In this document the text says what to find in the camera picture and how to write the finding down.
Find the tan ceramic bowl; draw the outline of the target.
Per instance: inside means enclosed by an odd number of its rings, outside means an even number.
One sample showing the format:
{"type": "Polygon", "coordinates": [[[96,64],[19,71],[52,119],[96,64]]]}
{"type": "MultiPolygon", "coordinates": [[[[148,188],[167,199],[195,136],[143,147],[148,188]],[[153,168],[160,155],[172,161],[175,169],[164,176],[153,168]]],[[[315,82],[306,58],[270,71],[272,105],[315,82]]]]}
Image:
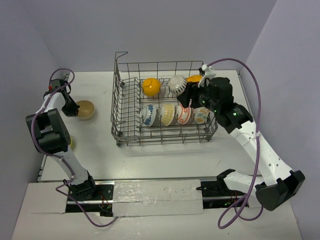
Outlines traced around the tan ceramic bowl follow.
{"type": "Polygon", "coordinates": [[[95,113],[95,105],[89,100],[80,100],[76,102],[79,106],[77,117],[80,120],[89,120],[95,113]]]}

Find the white striped ceramic bowl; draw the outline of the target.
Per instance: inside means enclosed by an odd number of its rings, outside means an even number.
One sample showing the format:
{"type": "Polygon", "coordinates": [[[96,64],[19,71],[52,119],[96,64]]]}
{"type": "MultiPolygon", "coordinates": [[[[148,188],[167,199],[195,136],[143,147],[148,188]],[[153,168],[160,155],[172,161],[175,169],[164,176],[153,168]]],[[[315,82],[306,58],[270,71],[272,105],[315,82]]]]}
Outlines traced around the white striped ceramic bowl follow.
{"type": "Polygon", "coordinates": [[[168,81],[168,89],[172,94],[179,96],[185,91],[187,83],[188,81],[184,76],[174,75],[168,81]]]}

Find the red patterned white bowl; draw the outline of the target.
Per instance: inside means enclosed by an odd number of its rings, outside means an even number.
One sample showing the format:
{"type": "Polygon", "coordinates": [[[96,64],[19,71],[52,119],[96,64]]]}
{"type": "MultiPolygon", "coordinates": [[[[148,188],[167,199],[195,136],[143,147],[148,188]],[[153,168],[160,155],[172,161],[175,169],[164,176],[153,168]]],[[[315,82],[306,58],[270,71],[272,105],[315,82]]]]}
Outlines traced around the red patterned white bowl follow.
{"type": "Polygon", "coordinates": [[[181,103],[175,106],[175,117],[177,119],[177,123],[180,125],[185,125],[190,117],[191,117],[191,108],[190,107],[183,107],[181,103]]]}

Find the pale yellow flower bowl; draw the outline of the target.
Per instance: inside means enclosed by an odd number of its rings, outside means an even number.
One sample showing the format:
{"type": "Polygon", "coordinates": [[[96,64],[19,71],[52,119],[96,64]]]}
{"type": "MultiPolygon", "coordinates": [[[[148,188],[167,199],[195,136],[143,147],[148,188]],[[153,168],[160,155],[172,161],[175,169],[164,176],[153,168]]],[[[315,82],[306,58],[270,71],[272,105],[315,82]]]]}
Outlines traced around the pale yellow flower bowl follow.
{"type": "Polygon", "coordinates": [[[175,118],[175,105],[172,103],[162,104],[159,108],[159,119],[161,126],[170,126],[175,118]]]}

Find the large orange plastic bowl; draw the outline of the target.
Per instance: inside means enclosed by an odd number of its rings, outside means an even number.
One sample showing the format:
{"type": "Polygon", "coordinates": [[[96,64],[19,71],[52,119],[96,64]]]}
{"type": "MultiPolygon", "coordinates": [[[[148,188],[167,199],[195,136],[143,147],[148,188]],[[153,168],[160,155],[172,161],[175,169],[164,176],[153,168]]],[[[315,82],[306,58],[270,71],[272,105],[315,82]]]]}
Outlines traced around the large orange plastic bowl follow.
{"type": "Polygon", "coordinates": [[[186,80],[187,80],[188,82],[197,83],[197,82],[199,82],[201,79],[202,79],[202,76],[201,76],[201,75],[192,75],[192,76],[188,77],[186,80]]]}

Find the white green leaf bowl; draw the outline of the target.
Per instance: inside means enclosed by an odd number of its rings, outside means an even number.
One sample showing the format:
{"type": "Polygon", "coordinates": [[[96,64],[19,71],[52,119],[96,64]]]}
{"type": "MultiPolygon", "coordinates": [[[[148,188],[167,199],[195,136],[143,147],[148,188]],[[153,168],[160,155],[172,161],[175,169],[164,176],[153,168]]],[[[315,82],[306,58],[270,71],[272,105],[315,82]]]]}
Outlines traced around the white green leaf bowl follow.
{"type": "Polygon", "coordinates": [[[193,120],[196,124],[204,124],[209,116],[210,111],[205,107],[192,108],[193,120]]]}

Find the small orange plastic bowl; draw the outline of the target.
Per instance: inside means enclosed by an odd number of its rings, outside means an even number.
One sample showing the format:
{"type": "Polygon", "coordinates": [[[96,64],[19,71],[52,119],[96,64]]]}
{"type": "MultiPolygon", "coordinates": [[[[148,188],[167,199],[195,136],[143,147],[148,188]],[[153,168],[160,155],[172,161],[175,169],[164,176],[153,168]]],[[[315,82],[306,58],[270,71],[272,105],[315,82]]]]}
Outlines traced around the small orange plastic bowl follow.
{"type": "Polygon", "coordinates": [[[161,83],[153,77],[147,78],[143,81],[143,93],[148,97],[154,97],[160,91],[161,83]]]}

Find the blue floral ceramic bowl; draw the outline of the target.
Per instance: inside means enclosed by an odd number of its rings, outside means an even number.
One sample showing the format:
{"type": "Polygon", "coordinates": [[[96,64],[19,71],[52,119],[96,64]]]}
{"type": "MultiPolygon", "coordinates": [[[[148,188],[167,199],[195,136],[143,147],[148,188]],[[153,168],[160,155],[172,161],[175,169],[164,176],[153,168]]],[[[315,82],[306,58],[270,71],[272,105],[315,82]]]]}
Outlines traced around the blue floral ceramic bowl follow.
{"type": "Polygon", "coordinates": [[[148,104],[143,106],[140,110],[140,118],[142,123],[147,127],[151,127],[156,119],[157,116],[157,108],[154,104],[148,104]]]}

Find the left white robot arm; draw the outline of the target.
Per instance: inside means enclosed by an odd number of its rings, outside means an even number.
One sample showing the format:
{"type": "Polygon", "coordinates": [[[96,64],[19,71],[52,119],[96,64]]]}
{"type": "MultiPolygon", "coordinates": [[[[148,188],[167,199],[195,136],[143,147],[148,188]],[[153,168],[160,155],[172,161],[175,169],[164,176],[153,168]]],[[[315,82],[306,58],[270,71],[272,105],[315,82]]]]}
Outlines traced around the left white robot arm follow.
{"type": "Polygon", "coordinates": [[[40,109],[25,118],[36,149],[53,157],[71,182],[66,186],[77,201],[92,200],[98,193],[93,177],[79,163],[71,149],[71,136],[63,122],[61,113],[76,117],[80,106],[71,98],[64,79],[54,79],[49,91],[43,95],[40,109]]]}

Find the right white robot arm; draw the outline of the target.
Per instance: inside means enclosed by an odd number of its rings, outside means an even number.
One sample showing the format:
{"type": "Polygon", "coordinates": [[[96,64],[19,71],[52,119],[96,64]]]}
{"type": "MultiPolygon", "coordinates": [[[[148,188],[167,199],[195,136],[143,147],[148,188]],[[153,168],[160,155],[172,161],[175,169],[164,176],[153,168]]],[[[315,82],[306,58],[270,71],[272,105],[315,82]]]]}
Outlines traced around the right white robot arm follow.
{"type": "Polygon", "coordinates": [[[220,174],[218,192],[229,195],[233,190],[245,192],[253,185],[257,201],[268,211],[273,211],[295,196],[305,181],[305,175],[289,167],[268,144],[257,129],[249,111],[234,101],[233,86],[226,77],[206,78],[200,82],[187,82],[177,93],[183,107],[206,108],[213,112],[223,127],[258,164],[261,178],[243,175],[233,169],[220,174]]]}

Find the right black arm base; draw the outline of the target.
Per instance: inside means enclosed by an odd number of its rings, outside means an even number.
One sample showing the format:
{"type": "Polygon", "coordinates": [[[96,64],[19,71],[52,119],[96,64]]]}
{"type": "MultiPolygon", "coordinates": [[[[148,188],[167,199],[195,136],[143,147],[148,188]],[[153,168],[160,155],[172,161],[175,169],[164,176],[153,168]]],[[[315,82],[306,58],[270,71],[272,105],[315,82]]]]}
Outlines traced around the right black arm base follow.
{"type": "Polygon", "coordinates": [[[202,194],[203,209],[226,209],[245,195],[241,191],[227,188],[224,183],[226,176],[223,172],[218,176],[200,178],[200,186],[196,190],[202,194]]]}

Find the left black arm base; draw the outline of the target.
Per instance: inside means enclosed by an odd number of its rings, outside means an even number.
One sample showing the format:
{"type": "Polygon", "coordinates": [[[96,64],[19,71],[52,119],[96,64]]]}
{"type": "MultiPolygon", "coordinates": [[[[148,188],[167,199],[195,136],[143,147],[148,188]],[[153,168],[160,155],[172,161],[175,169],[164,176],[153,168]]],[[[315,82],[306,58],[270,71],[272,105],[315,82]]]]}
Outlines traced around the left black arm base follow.
{"type": "Polygon", "coordinates": [[[113,217],[113,184],[96,184],[94,180],[86,180],[82,184],[69,184],[65,211],[80,213],[82,210],[75,199],[87,213],[99,213],[101,217],[113,217]]]}

